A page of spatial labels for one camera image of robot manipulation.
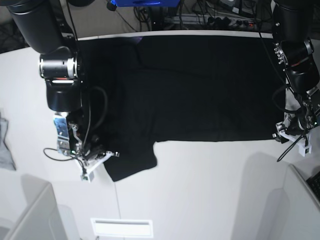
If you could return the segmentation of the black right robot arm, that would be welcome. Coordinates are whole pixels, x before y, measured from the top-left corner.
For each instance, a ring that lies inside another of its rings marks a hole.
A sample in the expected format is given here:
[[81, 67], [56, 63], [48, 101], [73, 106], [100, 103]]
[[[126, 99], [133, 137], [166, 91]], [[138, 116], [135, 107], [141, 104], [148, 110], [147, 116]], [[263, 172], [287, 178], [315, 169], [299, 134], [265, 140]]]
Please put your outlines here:
[[79, 46], [69, 0], [2, 0], [26, 43], [37, 53], [48, 108], [54, 111], [57, 151], [65, 156], [106, 161], [108, 151], [89, 137], [92, 125], [87, 68]]

